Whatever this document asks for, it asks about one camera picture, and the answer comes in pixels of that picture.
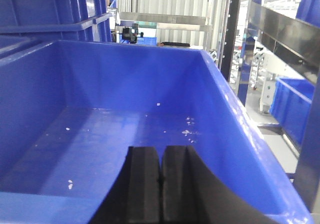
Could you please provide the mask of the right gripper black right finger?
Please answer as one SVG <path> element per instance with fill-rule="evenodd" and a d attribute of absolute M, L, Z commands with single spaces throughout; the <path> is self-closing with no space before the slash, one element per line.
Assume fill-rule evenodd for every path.
<path fill-rule="evenodd" d="M 213 174 L 192 146 L 167 146 L 162 157 L 165 224 L 273 224 Z"/>

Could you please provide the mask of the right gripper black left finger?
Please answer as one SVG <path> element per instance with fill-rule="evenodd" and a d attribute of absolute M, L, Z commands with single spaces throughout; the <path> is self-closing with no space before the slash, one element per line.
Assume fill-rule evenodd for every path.
<path fill-rule="evenodd" d="M 112 188 L 92 224 L 160 223 L 160 166 L 154 147 L 129 147 Z"/>

